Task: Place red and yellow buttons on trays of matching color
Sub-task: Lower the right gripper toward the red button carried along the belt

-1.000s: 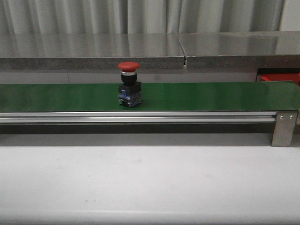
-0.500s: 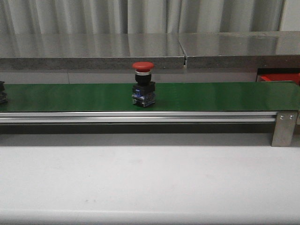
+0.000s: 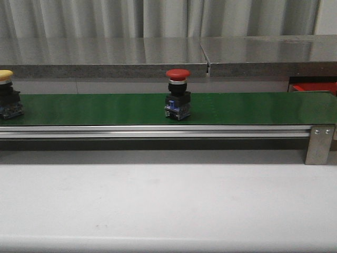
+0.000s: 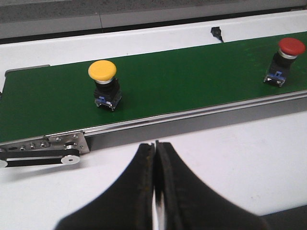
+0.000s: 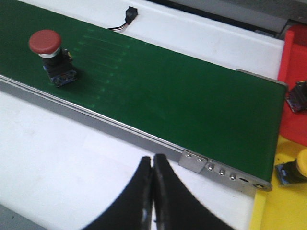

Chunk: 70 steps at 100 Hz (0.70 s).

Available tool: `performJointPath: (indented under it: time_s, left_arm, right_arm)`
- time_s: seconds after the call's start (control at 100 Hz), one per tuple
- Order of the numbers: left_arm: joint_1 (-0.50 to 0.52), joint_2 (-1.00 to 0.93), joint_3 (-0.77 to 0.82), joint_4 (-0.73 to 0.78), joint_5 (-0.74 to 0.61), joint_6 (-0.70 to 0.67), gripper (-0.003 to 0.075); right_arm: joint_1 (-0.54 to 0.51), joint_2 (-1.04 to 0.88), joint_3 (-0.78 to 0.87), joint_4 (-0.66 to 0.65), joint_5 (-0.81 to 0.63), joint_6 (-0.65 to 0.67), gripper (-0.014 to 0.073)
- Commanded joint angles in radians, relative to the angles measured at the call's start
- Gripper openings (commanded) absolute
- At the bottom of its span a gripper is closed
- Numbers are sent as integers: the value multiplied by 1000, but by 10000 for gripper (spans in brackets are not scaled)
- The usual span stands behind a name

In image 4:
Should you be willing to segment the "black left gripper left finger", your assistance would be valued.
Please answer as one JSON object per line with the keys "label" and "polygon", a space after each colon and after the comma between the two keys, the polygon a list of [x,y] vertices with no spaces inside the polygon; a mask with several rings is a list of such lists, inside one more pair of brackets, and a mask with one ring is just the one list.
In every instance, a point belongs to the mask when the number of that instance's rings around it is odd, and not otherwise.
{"label": "black left gripper left finger", "polygon": [[63,218],[58,230],[151,230],[154,145],[141,144],[118,179],[99,197]]}

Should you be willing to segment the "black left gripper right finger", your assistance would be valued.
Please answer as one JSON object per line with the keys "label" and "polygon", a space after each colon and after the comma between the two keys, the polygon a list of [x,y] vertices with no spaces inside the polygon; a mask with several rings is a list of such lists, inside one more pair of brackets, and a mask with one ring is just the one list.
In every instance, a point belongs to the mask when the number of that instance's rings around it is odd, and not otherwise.
{"label": "black left gripper right finger", "polygon": [[228,201],[184,163],[169,142],[156,142],[154,179],[163,230],[267,230],[261,217]]}

